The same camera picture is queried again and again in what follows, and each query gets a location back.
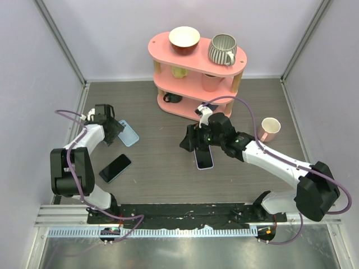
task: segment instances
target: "red bowl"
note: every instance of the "red bowl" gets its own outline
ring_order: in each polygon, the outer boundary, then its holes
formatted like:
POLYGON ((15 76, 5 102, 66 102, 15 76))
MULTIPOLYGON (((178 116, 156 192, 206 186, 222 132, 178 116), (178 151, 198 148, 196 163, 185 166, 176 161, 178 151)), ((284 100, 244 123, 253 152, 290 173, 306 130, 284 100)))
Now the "red bowl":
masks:
POLYGON ((175 52, 189 55, 197 48, 201 35, 192 27, 181 26, 173 29, 168 38, 175 52))

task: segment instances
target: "gray wood surface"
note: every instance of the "gray wood surface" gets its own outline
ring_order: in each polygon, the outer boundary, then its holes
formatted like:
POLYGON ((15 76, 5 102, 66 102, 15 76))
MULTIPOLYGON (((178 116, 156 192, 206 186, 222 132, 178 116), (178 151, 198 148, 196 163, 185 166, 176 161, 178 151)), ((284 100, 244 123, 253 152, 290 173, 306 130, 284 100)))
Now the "gray wood surface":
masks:
MULTIPOLYGON (((257 126, 266 117, 277 118, 282 129, 269 147, 304 160, 300 143, 279 79, 242 80, 238 96, 253 108, 257 126)), ((119 203, 253 202, 263 191, 291 189, 265 170, 228 157, 211 147, 214 168, 199 171, 194 153, 179 147, 186 126, 194 121, 166 113, 158 107, 152 81, 92 83, 85 112, 95 104, 111 104, 116 119, 126 120, 140 136, 126 147, 120 139, 100 144, 91 154, 96 184, 113 193, 119 203), (106 184, 98 173, 120 154, 132 165, 106 184)), ((235 101, 231 122, 237 131, 253 134, 246 107, 235 101)), ((73 203, 73 199, 62 199, 73 203)))

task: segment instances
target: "smartphone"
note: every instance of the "smartphone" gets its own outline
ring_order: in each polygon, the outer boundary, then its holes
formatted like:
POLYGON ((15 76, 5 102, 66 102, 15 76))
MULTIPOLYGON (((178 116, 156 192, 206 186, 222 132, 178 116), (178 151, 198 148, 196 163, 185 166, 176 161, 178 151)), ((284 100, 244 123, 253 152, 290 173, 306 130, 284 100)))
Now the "smartphone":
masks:
POLYGON ((211 169, 214 166, 209 146, 206 149, 195 150, 195 159, 198 170, 211 169))
POLYGON ((119 123, 124 126, 124 129, 119 133, 118 137, 125 144, 126 147, 131 147, 136 143, 140 137, 139 135, 131 128, 131 126, 125 121, 121 120, 119 123))
POLYGON ((110 183, 119 176, 127 167, 131 165, 131 161, 125 154, 121 154, 112 163, 107 165, 99 175, 106 183, 110 183))

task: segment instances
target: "pink cup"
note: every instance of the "pink cup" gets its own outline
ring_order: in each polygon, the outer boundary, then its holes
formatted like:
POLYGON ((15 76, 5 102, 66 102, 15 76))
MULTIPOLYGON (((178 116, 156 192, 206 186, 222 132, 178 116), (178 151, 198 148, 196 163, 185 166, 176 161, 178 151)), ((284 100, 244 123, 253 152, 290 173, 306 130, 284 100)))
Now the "pink cup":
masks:
POLYGON ((257 137, 261 142, 270 142, 280 130, 280 123, 275 118, 265 118, 258 130, 257 137))
POLYGON ((224 80, 224 77, 202 74, 202 88, 205 91, 213 92, 218 89, 218 86, 222 80, 224 80))

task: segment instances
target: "gray striped mug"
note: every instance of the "gray striped mug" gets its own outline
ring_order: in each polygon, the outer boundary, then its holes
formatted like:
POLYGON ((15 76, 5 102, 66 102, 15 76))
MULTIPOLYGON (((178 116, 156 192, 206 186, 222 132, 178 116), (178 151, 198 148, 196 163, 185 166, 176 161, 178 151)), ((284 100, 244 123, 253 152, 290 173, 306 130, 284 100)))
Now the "gray striped mug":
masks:
POLYGON ((236 62, 237 42, 227 34, 216 35, 208 48, 208 58, 216 64, 232 66, 236 62))

